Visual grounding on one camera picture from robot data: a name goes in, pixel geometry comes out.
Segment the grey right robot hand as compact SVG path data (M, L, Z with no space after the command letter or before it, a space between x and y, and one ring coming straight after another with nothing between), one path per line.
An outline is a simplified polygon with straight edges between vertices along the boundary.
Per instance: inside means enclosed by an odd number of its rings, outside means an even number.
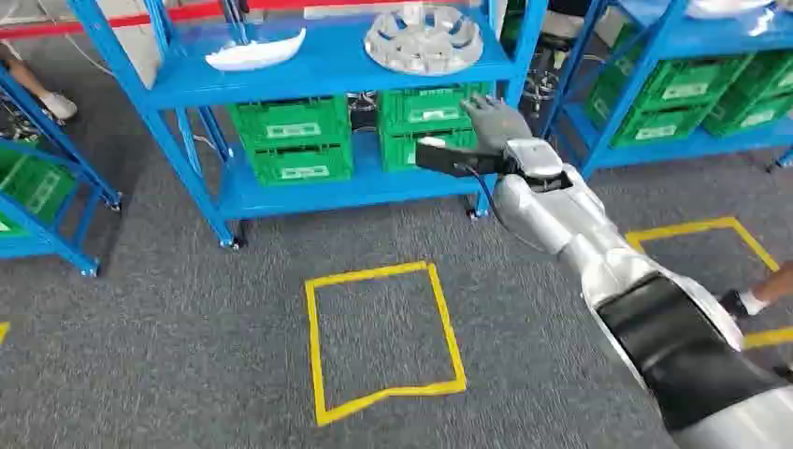
M474 93L461 105L470 118L480 152L501 153L509 141L533 138L521 112L491 95Z

